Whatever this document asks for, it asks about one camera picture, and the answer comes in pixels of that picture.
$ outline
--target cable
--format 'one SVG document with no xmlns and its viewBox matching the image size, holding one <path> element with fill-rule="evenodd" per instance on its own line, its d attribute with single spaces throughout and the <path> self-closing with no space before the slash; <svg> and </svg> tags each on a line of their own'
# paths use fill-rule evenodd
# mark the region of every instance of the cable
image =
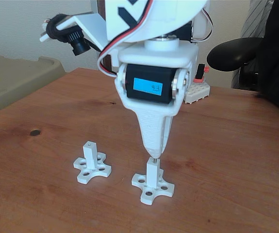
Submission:
<svg viewBox="0 0 279 233">
<path fill-rule="evenodd" d="M 122 32 L 121 34 L 117 35 L 111 42 L 108 43 L 108 45 L 103 49 L 103 51 L 99 54 L 98 60 L 97 60 L 97 66 L 100 69 L 101 72 L 104 74 L 115 78 L 116 73 L 108 71 L 104 65 L 101 63 L 102 59 L 110 53 L 110 51 L 116 47 L 117 45 L 121 44 L 123 41 L 127 40 L 130 38 L 136 30 L 142 28 L 142 26 L 145 24 L 148 15 L 150 14 L 150 9 L 153 4 L 153 0 L 147 0 L 147 3 L 145 5 L 144 11 L 142 15 L 140 16 L 139 20 L 137 21 L 137 24 L 135 27 L 129 28 L 126 31 Z"/>
<path fill-rule="evenodd" d="M 91 41 L 85 39 L 85 41 L 89 44 L 89 46 L 91 46 L 91 48 L 95 49 L 97 52 L 101 52 L 101 50 L 95 45 L 93 44 Z"/>
<path fill-rule="evenodd" d="M 212 29 L 211 29 L 211 32 L 203 39 L 191 39 L 191 42 L 203 42 L 203 41 L 206 41 L 208 40 L 211 35 L 213 34 L 213 21 L 212 21 L 212 18 L 209 16 L 209 14 L 207 13 L 207 11 L 204 10 L 204 8 L 202 9 L 202 12 L 203 14 L 206 16 L 207 20 L 209 21 Z"/>
</svg>

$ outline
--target black chair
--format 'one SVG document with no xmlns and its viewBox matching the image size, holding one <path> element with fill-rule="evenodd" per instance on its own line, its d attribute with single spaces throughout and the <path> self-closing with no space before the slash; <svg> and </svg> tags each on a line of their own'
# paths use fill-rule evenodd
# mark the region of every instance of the black chair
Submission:
<svg viewBox="0 0 279 233">
<path fill-rule="evenodd" d="M 239 70 L 239 75 L 232 80 L 232 88 L 258 90 L 257 66 L 252 72 L 246 71 L 250 61 L 256 58 L 257 49 L 263 38 L 240 38 L 222 43 L 207 56 L 208 64 L 220 71 Z"/>
</svg>

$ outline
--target white plastic bracket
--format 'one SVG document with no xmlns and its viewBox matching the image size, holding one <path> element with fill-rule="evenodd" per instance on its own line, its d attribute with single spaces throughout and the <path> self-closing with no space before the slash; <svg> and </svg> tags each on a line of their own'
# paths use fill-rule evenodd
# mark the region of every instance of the white plastic bracket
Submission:
<svg viewBox="0 0 279 233">
<path fill-rule="evenodd" d="M 106 154 L 97 152 L 95 142 L 88 141 L 83 146 L 84 158 L 78 158 L 73 167 L 81 170 L 77 176 L 79 183 L 87 184 L 95 176 L 108 177 L 111 166 L 104 164 Z"/>
<path fill-rule="evenodd" d="M 123 70 L 127 64 L 122 64 L 115 79 L 115 87 L 125 108 L 131 109 L 137 115 L 144 146 L 150 156 L 159 158 L 164 152 L 173 116 L 175 116 L 183 102 L 184 94 L 189 83 L 188 70 L 178 69 L 177 89 L 179 92 L 175 100 L 169 104 L 154 103 L 144 100 L 129 99 L 123 88 Z"/>
<path fill-rule="evenodd" d="M 133 176 L 131 184 L 143 191 L 140 196 L 143 204 L 152 205 L 157 196 L 173 196 L 175 185 L 163 179 L 163 172 L 160 169 L 160 160 L 150 157 L 147 162 L 147 175 Z"/>
</svg>

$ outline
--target white breadboard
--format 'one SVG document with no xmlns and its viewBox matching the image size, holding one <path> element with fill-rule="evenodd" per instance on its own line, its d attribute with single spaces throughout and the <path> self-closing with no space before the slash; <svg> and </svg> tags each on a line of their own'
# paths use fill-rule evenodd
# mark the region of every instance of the white breadboard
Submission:
<svg viewBox="0 0 279 233">
<path fill-rule="evenodd" d="M 195 101 L 203 99 L 206 96 L 209 96 L 210 90 L 211 87 L 206 82 L 192 83 L 184 98 L 184 102 L 191 104 Z"/>
</svg>

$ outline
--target black wire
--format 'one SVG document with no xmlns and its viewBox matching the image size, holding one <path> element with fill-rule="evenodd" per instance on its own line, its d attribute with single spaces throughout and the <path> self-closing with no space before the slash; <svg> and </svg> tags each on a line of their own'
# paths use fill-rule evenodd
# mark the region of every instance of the black wire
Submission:
<svg viewBox="0 0 279 233">
<path fill-rule="evenodd" d="M 93 49 L 95 49 L 97 52 L 101 52 L 101 50 L 95 45 L 93 44 L 91 41 L 87 40 L 87 39 L 84 39 L 90 47 L 92 47 Z"/>
</svg>

